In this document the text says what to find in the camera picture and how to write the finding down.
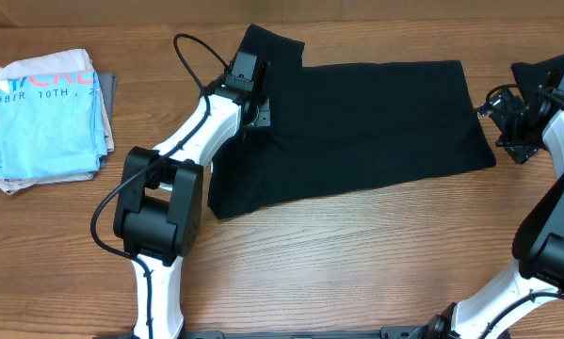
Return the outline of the black t-shirt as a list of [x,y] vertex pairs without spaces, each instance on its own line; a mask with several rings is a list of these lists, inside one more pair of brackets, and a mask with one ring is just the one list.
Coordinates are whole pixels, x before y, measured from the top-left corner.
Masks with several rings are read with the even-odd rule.
[[215,155],[207,204],[217,218],[496,163],[456,60],[306,67],[302,42],[258,25],[240,50],[269,64],[271,124]]

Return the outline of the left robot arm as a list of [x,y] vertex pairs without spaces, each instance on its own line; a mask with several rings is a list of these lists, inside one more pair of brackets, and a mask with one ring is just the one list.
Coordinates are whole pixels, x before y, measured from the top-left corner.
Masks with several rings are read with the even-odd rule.
[[244,127],[268,126],[268,61],[239,52],[167,140],[125,159],[114,219],[137,280],[134,338],[179,338],[181,268],[201,224],[203,170]]

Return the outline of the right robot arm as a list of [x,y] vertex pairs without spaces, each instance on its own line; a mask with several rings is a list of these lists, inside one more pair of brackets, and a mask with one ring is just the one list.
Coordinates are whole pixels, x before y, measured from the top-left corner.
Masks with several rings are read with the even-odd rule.
[[495,144],[517,164],[540,150],[556,182],[519,226],[508,266],[468,299],[450,304],[412,338],[506,338],[545,303],[564,300],[564,55],[512,64],[513,83],[492,89],[478,112],[500,131]]

